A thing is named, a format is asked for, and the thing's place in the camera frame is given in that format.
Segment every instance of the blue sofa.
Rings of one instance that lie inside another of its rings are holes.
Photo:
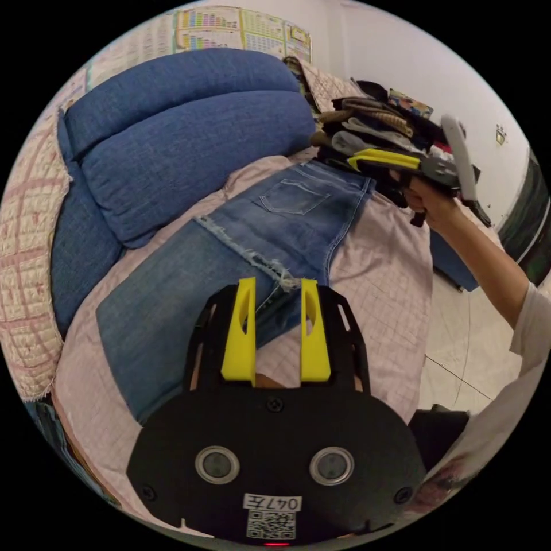
[[[309,146],[298,82],[271,55],[208,49],[160,57],[105,81],[60,115],[73,182],[52,249],[62,337],[127,249],[220,189],[235,170]]]

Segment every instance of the qr code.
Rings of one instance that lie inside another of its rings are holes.
[[[247,536],[262,540],[293,540],[297,537],[296,513],[249,511]]]

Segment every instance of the human arm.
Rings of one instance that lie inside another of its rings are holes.
[[[458,254],[514,329],[530,285],[522,269],[464,215],[454,199],[416,177],[404,195],[413,211],[426,213],[429,227]]]

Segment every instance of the floor tile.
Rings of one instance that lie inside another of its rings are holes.
[[[487,396],[462,381],[457,400],[450,409],[476,414],[480,413],[491,401]]]
[[[517,378],[521,358],[509,352],[513,330],[480,288],[469,293],[468,354],[461,379],[494,399]]]
[[[468,340],[469,293],[460,293],[435,274],[426,355],[461,377],[467,361]]]
[[[421,375],[419,409],[430,409],[438,403],[451,409],[457,399],[461,380],[436,362],[427,358]]]

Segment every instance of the jeans pocket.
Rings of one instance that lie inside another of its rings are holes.
[[[330,193],[318,193],[302,182],[281,180],[260,195],[259,201],[268,212],[305,215],[328,197],[331,197]]]

